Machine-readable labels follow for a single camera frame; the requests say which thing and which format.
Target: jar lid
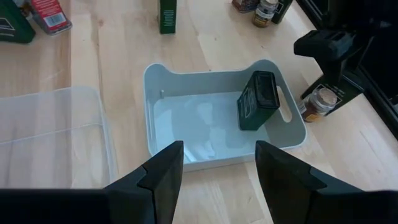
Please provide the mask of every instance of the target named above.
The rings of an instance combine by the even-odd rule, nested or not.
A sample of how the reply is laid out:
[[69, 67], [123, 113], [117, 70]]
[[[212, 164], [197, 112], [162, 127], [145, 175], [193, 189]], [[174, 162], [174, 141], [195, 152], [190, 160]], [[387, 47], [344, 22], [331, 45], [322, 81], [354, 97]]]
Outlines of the jar lid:
[[319, 99], [322, 101], [321, 103], [327, 106], [335, 106], [337, 103], [337, 95], [333, 91], [328, 88], [322, 88], [318, 91]]

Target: label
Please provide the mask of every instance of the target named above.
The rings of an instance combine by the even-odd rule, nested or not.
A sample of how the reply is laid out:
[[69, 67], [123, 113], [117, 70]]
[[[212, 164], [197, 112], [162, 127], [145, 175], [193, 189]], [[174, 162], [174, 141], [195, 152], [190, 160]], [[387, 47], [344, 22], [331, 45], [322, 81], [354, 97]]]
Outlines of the label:
[[174, 26], [174, 10], [164, 10], [163, 11], [163, 26]]
[[305, 99], [301, 101], [298, 105], [298, 110], [300, 110], [300, 114], [304, 114], [307, 111], [307, 107], [305, 107]]
[[15, 30], [6, 18], [0, 18], [0, 29]]
[[276, 7], [276, 12], [275, 13], [280, 13], [282, 9], [284, 8], [284, 5], [281, 2], [278, 2], [278, 6]]
[[32, 0], [32, 6], [50, 30], [57, 30], [68, 24], [57, 0]]
[[256, 9], [256, 14], [257, 14], [257, 16], [261, 17], [262, 19], [272, 19], [272, 17], [274, 17], [274, 13], [268, 14], [268, 13], [262, 12], [258, 8]]
[[252, 88], [246, 88], [243, 92], [243, 115], [244, 118], [250, 117], [256, 110], [256, 98]]

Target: bottle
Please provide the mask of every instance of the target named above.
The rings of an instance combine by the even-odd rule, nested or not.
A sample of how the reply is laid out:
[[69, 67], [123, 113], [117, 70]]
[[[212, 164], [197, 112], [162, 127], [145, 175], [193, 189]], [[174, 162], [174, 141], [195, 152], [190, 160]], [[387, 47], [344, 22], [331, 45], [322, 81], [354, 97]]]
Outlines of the bottle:
[[32, 8], [34, 21], [48, 35], [55, 35], [72, 28], [58, 0], [27, 0]]
[[363, 80], [351, 72], [345, 71], [340, 78], [340, 81], [336, 82], [337, 79], [338, 77], [322, 75], [305, 90], [300, 98], [306, 98], [308, 95], [311, 95], [314, 90], [320, 88], [321, 86], [333, 91], [338, 97], [338, 101], [335, 107], [325, 115], [328, 116], [329, 114], [338, 110], [338, 108], [341, 108], [359, 96], [365, 90], [366, 84], [363, 82]]
[[337, 101], [338, 97], [333, 91], [321, 86], [305, 97], [298, 108], [303, 120], [311, 123], [318, 121], [331, 111]]
[[277, 5], [278, 0], [261, 0], [253, 15], [252, 23], [256, 27], [267, 27], [274, 17]]

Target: spice jar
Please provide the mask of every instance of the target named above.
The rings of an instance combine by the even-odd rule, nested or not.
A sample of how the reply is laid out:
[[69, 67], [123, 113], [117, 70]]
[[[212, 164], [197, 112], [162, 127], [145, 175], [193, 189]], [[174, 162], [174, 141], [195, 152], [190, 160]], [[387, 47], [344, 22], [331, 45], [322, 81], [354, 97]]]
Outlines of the spice jar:
[[33, 20], [48, 35], [55, 35], [72, 27], [58, 0], [26, 0], [31, 9]]
[[337, 104], [337, 95], [328, 88], [315, 89], [299, 104], [298, 108], [306, 122], [314, 122], [331, 111]]
[[274, 17], [277, 5], [278, 0], [261, 0], [254, 13], [252, 23], [260, 28], [267, 27]]

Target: bin handle hole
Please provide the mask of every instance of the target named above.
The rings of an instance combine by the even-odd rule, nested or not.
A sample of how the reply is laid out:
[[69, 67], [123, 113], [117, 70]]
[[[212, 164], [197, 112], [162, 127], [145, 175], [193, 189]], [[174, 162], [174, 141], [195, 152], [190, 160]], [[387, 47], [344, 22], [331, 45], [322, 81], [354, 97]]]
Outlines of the bin handle hole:
[[290, 111], [290, 107], [287, 104], [284, 92], [282, 91], [282, 89], [279, 86], [277, 86], [277, 91], [278, 91], [278, 97], [279, 97], [279, 102], [280, 102], [279, 111], [280, 111], [284, 121], [286, 123], [289, 123], [293, 118], [292, 112]]

